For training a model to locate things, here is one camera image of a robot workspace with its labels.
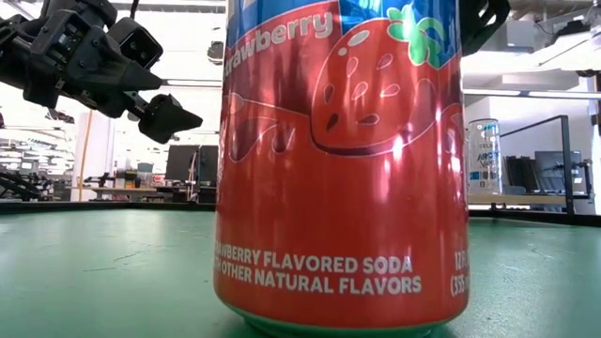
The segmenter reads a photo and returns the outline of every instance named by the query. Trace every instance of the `green tabletop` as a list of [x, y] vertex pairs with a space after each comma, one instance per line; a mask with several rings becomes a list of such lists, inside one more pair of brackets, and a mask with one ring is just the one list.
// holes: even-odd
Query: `green tabletop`
[[[217, 300], [210, 212], [0, 217], [0, 337], [260, 338]], [[597, 337], [601, 229], [470, 227], [471, 298], [434, 337]]]

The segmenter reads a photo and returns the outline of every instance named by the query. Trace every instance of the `red soda can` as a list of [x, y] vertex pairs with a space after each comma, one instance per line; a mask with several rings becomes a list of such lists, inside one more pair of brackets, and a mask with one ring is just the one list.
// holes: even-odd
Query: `red soda can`
[[456, 1], [230, 0], [215, 290], [274, 336], [468, 303]]

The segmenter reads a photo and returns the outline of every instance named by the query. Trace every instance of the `laboratory room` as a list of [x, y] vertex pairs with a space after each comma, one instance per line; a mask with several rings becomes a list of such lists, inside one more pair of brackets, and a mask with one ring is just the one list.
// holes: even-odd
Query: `laboratory room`
[[592, 0], [3, 0], [0, 337], [597, 336], [599, 29]]

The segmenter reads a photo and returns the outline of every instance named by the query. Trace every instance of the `strawberry illustration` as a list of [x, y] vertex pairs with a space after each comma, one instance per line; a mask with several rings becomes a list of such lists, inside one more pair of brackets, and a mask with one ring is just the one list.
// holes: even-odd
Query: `strawberry illustration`
[[222, 131], [226, 133], [224, 139], [227, 140], [223, 146], [228, 149], [231, 161], [244, 160], [264, 136], [271, 137], [271, 151], [275, 154], [288, 150], [294, 137], [294, 128], [279, 121], [272, 108], [257, 108], [236, 93], [229, 95], [223, 104], [228, 114], [228, 127]]
[[343, 156], [391, 151], [415, 141], [459, 103], [458, 62], [441, 65], [442, 24], [415, 20], [411, 5], [355, 26], [333, 47], [311, 113], [316, 146]]

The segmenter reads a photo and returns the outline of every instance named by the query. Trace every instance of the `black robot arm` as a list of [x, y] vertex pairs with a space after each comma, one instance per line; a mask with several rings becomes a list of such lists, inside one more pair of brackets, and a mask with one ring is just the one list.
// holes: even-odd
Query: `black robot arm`
[[134, 19], [117, 22], [116, 14], [107, 0], [45, 0], [38, 19], [0, 18], [0, 82], [48, 108], [64, 96], [111, 118], [128, 111], [141, 133], [163, 144], [174, 132], [200, 127], [202, 118], [171, 95], [150, 102], [138, 95], [161, 86], [150, 68], [162, 47]]

